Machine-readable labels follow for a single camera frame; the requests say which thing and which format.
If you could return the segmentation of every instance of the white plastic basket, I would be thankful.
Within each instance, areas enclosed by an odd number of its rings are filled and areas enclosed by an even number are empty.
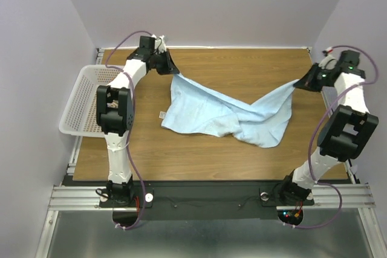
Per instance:
[[[80,70],[59,123],[64,134],[103,137],[96,122],[96,92],[99,85],[110,83],[118,75],[104,65],[88,65]]]

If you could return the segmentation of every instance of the white wall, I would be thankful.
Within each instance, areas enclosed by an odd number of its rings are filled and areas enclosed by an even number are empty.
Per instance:
[[[338,0],[72,0],[93,42],[138,29],[169,45],[312,45]],[[128,45],[136,45],[133,40]]]
[[[313,48],[314,60],[330,45],[355,45],[366,50],[380,68],[377,84],[365,88],[366,104],[379,117],[379,126],[353,163],[361,182],[369,182],[377,204],[377,214],[387,237],[387,0],[340,0]],[[368,77],[374,73],[363,57],[361,68]]]
[[[34,257],[74,141],[59,119],[95,49],[71,0],[0,3],[0,257]]]

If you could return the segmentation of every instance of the wooden table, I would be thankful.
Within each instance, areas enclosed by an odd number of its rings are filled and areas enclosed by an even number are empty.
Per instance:
[[[105,51],[103,63],[110,51]],[[109,64],[124,65],[128,50]],[[306,50],[171,50],[181,73],[198,83],[246,103],[291,80],[301,78],[311,61]],[[282,179],[307,158],[313,129],[324,113],[322,96],[295,90],[293,116],[279,146],[263,149],[231,135],[182,135],[161,128],[160,111],[171,104],[172,76],[149,72],[136,87],[136,115],[130,149],[147,180]],[[104,181],[108,157],[103,138],[83,138],[76,181]],[[325,178],[347,178],[343,165]]]

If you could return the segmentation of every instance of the cable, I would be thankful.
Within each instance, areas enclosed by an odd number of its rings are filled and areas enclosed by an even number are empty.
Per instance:
[[[291,211],[291,212],[294,213],[295,211],[297,211],[297,208],[298,208],[298,202],[296,202],[296,207],[295,207],[294,210]]]
[[[96,189],[96,194],[99,195],[101,198],[109,199],[108,195],[102,193],[102,189]]]
[[[146,31],[146,30],[138,30],[138,31],[135,31],[133,33],[131,33],[129,36],[127,36],[126,38],[124,38],[110,53],[110,55],[107,57],[106,59],[106,62],[105,62],[105,67],[107,68],[112,68],[112,69],[116,69],[118,71],[120,71],[121,73],[123,73],[129,80],[129,84],[130,84],[130,87],[131,87],[131,91],[132,91],[132,103],[133,103],[133,119],[134,119],[134,116],[135,116],[135,93],[134,93],[134,84],[133,84],[133,80],[131,78],[131,76],[127,73],[127,72],[124,72],[122,68],[120,68],[119,66],[108,66],[108,62],[111,58],[111,56],[115,53],[115,51],[117,51],[117,49],[124,43],[126,42],[131,36],[137,34],[137,33],[146,33],[148,35],[152,35],[150,32]],[[131,136],[131,132],[129,131],[129,134],[128,134],[128,139],[126,140],[126,143],[128,144],[128,146],[126,147],[126,151],[128,153],[128,158],[130,160],[130,163],[135,171],[135,173],[137,174],[138,176],[138,179],[140,180],[140,184],[141,184],[141,189],[142,189],[142,194],[143,194],[143,207],[141,208],[138,216],[137,216],[137,219],[135,220],[135,222],[129,226],[129,227],[123,227],[121,226],[120,224],[115,224],[115,226],[117,228],[121,228],[123,230],[131,230],[133,228],[135,228],[137,226],[137,224],[140,222],[142,216],[143,216],[143,213],[144,213],[144,209],[145,209],[145,194],[146,194],[146,190],[145,190],[145,184],[144,184],[144,180],[143,178],[141,177],[140,173],[138,172],[134,162],[133,162],[133,159],[132,159],[132,156],[131,156],[131,153],[130,153],[130,150],[129,150],[129,139],[130,139],[130,136]]]
[[[157,48],[154,50],[154,52],[153,53],[156,53],[157,51],[158,51],[158,49],[161,47],[161,45],[162,45],[162,43],[163,43],[163,40],[162,40],[162,38],[160,38],[160,37],[156,37],[156,40],[160,40],[160,43],[158,44],[158,46],[157,46]]]
[[[372,81],[369,81],[369,82],[364,81],[362,83],[354,84],[354,85],[350,86],[349,88],[347,88],[346,90],[344,90],[343,92],[341,92],[341,94],[339,94],[337,96],[337,98],[334,99],[334,101],[330,104],[328,109],[325,111],[324,115],[321,117],[320,122],[317,124],[317,126],[316,126],[316,128],[315,128],[315,130],[314,130],[314,132],[313,132],[313,134],[312,134],[312,136],[310,138],[310,142],[309,142],[309,146],[308,146],[308,166],[309,166],[310,176],[313,178],[313,180],[315,181],[316,184],[329,186],[329,187],[331,187],[332,189],[334,189],[337,192],[337,195],[339,196],[339,208],[337,209],[336,214],[330,220],[328,220],[328,221],[326,221],[326,222],[324,222],[324,223],[322,223],[320,225],[315,225],[315,226],[295,226],[295,225],[291,225],[292,227],[298,228],[298,229],[322,228],[322,227],[332,223],[332,221],[334,221],[339,216],[339,214],[341,212],[341,209],[342,209],[342,206],[343,206],[343,197],[342,197],[339,189],[336,186],[332,185],[332,184],[325,183],[325,182],[319,182],[316,179],[316,176],[314,175],[314,172],[313,172],[313,169],[312,169],[312,160],[311,160],[311,154],[312,154],[311,152],[312,152],[313,141],[316,138],[317,132],[319,131],[322,123],[324,122],[325,118],[328,116],[329,112],[336,105],[336,103],[342,97],[345,96],[346,93],[348,93],[350,90],[352,90],[352,89],[354,89],[354,88],[356,88],[358,86],[375,84],[376,81],[379,79],[379,69],[378,69],[374,59],[369,54],[367,54],[365,51],[363,51],[360,48],[351,46],[351,45],[336,45],[336,46],[332,47],[332,49],[335,49],[335,48],[350,48],[350,49],[357,50],[357,51],[361,52],[364,56],[366,56],[366,58],[371,62],[371,65],[374,67],[375,77],[374,77],[374,80],[372,80]]]
[[[302,201],[301,201],[301,206],[300,206],[300,209],[299,209],[299,211],[298,211],[298,213],[297,214],[300,214],[301,213],[301,211],[302,211],[302,207],[303,207],[304,205],[302,204]]]
[[[329,63],[332,62],[333,60],[336,60],[336,59],[330,59],[330,60],[325,64],[325,66],[324,66],[322,69],[326,69],[327,66],[329,65]]]
[[[138,198],[138,196],[136,196],[134,199],[135,199],[135,209],[138,217],[138,213],[140,212],[140,199]]]

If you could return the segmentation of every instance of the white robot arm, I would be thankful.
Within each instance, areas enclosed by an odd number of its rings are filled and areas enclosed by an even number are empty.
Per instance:
[[[321,92],[323,86],[333,86],[340,95],[349,87],[363,83],[365,73],[359,70],[359,53],[343,51],[339,60],[329,52],[320,64],[315,63],[309,72],[294,87]],[[338,102],[337,109],[322,128],[317,148],[309,162],[303,163],[286,176],[279,190],[283,199],[304,201],[311,189],[329,169],[348,160],[357,158],[378,125],[378,118],[369,113],[363,94],[363,86],[347,92]]]
[[[104,196],[128,205],[133,198],[132,172],[128,162],[128,135],[133,126],[133,90],[149,70],[160,75],[178,74],[164,36],[141,36],[139,47],[128,56],[123,71],[106,86],[97,88],[97,124],[108,146],[109,176]]]

